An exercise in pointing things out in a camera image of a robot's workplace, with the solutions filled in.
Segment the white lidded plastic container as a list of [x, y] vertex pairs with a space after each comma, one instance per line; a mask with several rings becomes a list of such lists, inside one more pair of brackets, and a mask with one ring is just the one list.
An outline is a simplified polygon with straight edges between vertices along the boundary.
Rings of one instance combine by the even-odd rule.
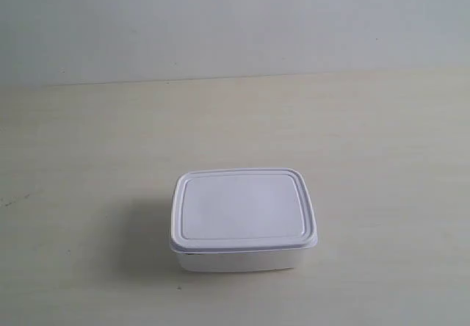
[[296, 170], [205, 170], [176, 182], [169, 244], [186, 271], [292, 269], [317, 242], [314, 207]]

